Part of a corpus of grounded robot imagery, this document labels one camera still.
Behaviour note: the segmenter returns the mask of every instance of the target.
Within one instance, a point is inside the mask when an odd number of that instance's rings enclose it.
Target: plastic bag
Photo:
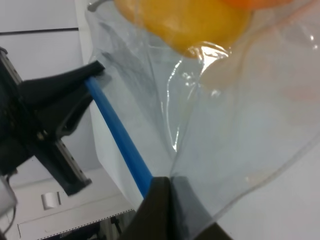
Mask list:
[[[151,9],[148,1],[155,8],[151,19],[144,14]],[[220,43],[204,39],[190,45],[197,38],[190,36],[192,19],[201,11],[210,19],[210,11],[194,4],[224,0],[148,1],[107,1],[87,12],[93,56],[106,67],[101,79],[111,80],[102,81],[103,91],[151,173],[171,177],[181,239],[194,239],[319,142],[320,4],[237,6],[244,13],[236,30],[218,32]],[[130,2],[131,15],[119,2]],[[157,12],[164,6],[170,14]],[[225,9],[213,12],[211,24],[226,24],[225,15]],[[173,23],[189,33],[165,28]],[[207,31],[210,25],[204,25]],[[101,136],[101,125],[93,127]],[[104,142],[97,145],[101,159]],[[125,169],[123,162],[113,164]],[[138,206],[142,198],[124,177],[128,170],[109,174]]]

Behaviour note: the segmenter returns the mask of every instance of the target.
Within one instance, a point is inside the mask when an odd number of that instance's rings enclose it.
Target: yellow fruit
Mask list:
[[[223,0],[114,0],[130,22],[159,36],[177,52],[196,57],[191,47],[209,42],[230,47],[246,29],[249,10]]]
[[[255,9],[264,9],[264,8],[272,8],[284,4],[289,4],[293,0],[224,0],[226,3],[231,6],[247,9],[247,10],[255,10]]]

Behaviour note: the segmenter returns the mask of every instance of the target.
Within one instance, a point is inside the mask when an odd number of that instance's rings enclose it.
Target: white drawer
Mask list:
[[[0,35],[0,46],[23,80],[68,72],[83,66],[78,31]],[[83,171],[99,168],[89,110],[76,131],[63,142]],[[18,167],[11,179],[13,186],[51,178],[49,172],[33,157]]]
[[[74,0],[0,0],[0,33],[77,27]]]

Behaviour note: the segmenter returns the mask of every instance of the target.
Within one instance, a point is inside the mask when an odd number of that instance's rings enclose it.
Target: blue rod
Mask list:
[[[132,142],[128,132],[121,123],[115,110],[111,106],[105,94],[102,92],[97,80],[90,77],[85,81],[96,105],[98,106],[110,132],[128,166],[135,183],[143,197],[148,193],[152,175]]]

